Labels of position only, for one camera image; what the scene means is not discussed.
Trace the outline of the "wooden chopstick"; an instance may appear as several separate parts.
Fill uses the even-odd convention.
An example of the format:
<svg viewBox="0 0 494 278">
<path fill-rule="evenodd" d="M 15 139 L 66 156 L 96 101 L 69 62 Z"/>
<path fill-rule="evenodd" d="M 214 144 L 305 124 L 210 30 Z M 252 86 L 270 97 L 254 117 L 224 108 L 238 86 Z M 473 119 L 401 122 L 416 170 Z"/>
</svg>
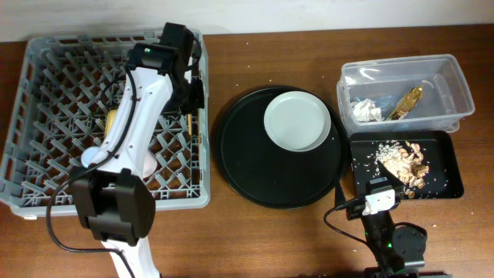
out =
<svg viewBox="0 0 494 278">
<path fill-rule="evenodd" d="M 188 119 L 188 133 L 192 137 L 192 115 L 188 114 L 187 119 Z"/>
</svg>

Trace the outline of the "food scraps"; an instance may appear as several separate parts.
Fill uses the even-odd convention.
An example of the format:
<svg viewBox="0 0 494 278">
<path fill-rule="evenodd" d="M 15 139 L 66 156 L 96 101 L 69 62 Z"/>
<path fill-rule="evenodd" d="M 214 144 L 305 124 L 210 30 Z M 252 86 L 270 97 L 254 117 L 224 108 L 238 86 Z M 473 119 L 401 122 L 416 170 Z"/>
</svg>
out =
<svg viewBox="0 0 494 278">
<path fill-rule="evenodd" d="M 424 164 L 425 156 L 420 144 L 405 141 L 402 146 L 398 141 L 386 141 L 379 144 L 375 153 L 376 161 L 404 184 L 404 194 L 414 198 L 417 189 L 426 186 L 425 176 L 430 168 Z"/>
</svg>

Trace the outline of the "white napkin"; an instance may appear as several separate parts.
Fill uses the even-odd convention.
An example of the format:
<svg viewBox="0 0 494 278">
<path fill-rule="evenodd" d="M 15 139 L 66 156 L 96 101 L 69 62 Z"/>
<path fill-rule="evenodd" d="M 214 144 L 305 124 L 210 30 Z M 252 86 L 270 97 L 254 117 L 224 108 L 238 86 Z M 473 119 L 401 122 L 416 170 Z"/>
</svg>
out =
<svg viewBox="0 0 494 278">
<path fill-rule="evenodd" d="M 357 122 L 382 121 L 381 108 L 371 99 L 365 99 L 350 104 L 351 114 Z"/>
</svg>

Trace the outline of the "gold snack wrapper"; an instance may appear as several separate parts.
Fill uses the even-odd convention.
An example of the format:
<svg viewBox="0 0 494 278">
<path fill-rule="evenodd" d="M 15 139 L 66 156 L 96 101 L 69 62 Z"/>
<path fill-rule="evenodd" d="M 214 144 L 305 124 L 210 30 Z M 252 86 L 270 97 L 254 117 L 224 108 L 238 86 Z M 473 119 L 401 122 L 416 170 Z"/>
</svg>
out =
<svg viewBox="0 0 494 278">
<path fill-rule="evenodd" d="M 405 94 L 392 110 L 387 120 L 402 120 L 416 106 L 417 102 L 422 98 L 422 86 L 414 87 L 410 92 Z"/>
</svg>

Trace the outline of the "pink cup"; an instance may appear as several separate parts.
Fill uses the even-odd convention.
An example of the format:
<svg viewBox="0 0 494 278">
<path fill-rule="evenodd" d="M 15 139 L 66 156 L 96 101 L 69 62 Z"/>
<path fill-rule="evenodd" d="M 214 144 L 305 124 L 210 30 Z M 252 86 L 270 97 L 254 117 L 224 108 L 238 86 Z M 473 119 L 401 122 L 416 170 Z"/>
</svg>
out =
<svg viewBox="0 0 494 278">
<path fill-rule="evenodd" d="M 144 159 L 143 178 L 150 177 L 157 167 L 157 160 L 152 152 L 148 152 Z"/>
</svg>

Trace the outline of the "yellow bowl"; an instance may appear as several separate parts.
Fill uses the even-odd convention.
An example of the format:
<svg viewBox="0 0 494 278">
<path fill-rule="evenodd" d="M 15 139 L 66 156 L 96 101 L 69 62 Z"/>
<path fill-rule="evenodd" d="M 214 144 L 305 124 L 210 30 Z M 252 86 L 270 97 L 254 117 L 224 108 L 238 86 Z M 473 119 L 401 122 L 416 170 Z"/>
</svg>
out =
<svg viewBox="0 0 494 278">
<path fill-rule="evenodd" d="M 110 110 L 107 114 L 106 121 L 105 121 L 105 131 L 104 131 L 104 137 L 106 137 L 109 132 L 111 131 L 111 128 L 113 126 L 113 122 L 115 121 L 115 118 L 117 116 L 117 109 Z"/>
</svg>

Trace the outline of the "grey plate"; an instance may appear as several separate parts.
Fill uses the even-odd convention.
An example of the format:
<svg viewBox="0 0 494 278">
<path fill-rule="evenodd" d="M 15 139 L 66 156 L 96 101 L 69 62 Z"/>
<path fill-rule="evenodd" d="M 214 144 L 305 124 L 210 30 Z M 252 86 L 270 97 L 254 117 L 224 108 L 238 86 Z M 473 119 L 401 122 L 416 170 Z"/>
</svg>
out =
<svg viewBox="0 0 494 278">
<path fill-rule="evenodd" d="M 331 131 L 326 104 L 311 93 L 289 91 L 269 102 L 263 116 L 269 139 L 287 151 L 306 152 L 319 147 Z"/>
</svg>

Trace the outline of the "light blue cup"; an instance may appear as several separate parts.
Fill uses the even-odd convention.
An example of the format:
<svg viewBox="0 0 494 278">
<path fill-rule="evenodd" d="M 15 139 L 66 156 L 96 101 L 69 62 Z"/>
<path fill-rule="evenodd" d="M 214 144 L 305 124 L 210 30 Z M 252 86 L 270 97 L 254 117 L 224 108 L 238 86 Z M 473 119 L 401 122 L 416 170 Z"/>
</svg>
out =
<svg viewBox="0 0 494 278">
<path fill-rule="evenodd" d="M 90 166 L 91 161 L 97 155 L 99 151 L 98 147 L 88 147 L 81 155 L 81 163 L 83 167 L 88 168 Z"/>
</svg>

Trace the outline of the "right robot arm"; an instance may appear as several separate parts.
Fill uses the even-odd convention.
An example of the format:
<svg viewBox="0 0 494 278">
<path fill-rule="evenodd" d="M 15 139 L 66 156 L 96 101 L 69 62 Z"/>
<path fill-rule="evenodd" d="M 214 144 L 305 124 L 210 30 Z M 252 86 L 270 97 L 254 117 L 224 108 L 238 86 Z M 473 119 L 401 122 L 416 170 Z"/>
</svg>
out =
<svg viewBox="0 0 494 278">
<path fill-rule="evenodd" d="M 349 220 L 361 220 L 365 243 L 377 261 L 364 270 L 366 277 L 418 277 L 425 265 L 427 232 L 409 222 L 394 222 L 391 211 L 404 197 L 404 183 L 381 163 L 381 176 L 366 183 L 366 193 L 349 201 Z"/>
</svg>

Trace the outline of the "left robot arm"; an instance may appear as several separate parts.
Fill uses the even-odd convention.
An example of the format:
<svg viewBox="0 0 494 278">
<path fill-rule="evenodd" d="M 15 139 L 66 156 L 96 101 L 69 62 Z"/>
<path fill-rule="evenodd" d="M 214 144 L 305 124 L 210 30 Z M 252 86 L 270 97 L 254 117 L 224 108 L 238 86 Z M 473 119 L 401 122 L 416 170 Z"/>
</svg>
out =
<svg viewBox="0 0 494 278">
<path fill-rule="evenodd" d="M 81 226 L 109 252 L 121 277 L 159 277 L 148 239 L 156 202 L 144 179 L 156 166 L 149 152 L 163 110 L 189 114 L 204 104 L 202 82 L 192 77 L 202 47 L 138 43 L 124 67 L 125 87 L 110 131 L 68 185 Z"/>
</svg>

